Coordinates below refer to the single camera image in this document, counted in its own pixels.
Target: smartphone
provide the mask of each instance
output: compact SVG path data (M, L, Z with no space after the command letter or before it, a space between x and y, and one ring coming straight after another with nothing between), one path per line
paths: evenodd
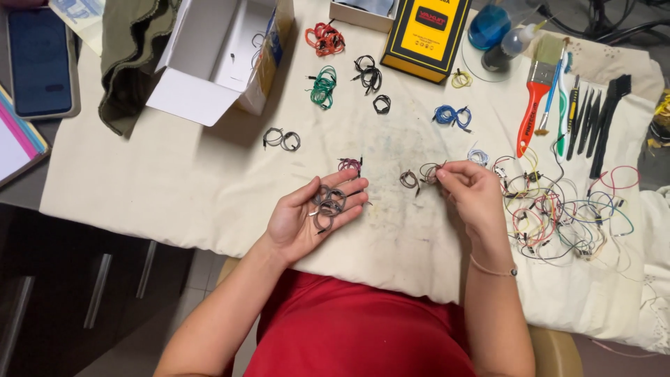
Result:
M26 120L79 114L72 30L49 7L7 15L14 111Z

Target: dropper bottle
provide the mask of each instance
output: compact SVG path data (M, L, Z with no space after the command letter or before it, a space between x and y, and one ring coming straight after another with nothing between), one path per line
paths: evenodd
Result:
M488 49L482 56L484 69L491 72L506 72L509 62L524 52L547 20L535 25L530 23L523 28L513 29L502 38L499 44Z

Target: open box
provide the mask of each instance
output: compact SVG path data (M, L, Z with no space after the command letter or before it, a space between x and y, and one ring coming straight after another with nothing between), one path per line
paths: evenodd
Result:
M342 4L342 2L346 2L346 0L332 0L330 2L330 18L388 34L391 31L391 26L393 26L393 21L395 21L398 3L401 0L394 0L388 17L353 8Z
M206 126L233 104L260 115L292 23L292 0L182 0L147 106Z

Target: plastic bottle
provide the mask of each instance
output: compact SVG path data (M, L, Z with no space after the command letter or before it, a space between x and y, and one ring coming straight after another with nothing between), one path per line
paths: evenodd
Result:
M482 56L484 69L491 72L507 71L510 60L528 48L538 29L537 25L530 23L525 28L513 29L505 34L499 44L489 48Z
M489 0L470 23L470 43L479 50L497 45L507 32L524 22L540 4L541 0Z

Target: blue liquid bottle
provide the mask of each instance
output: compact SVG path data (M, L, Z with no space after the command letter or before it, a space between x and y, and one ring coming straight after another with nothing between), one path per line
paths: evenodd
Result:
M524 22L540 4L540 0L489 0L470 23L470 43L479 50L497 45L511 28Z

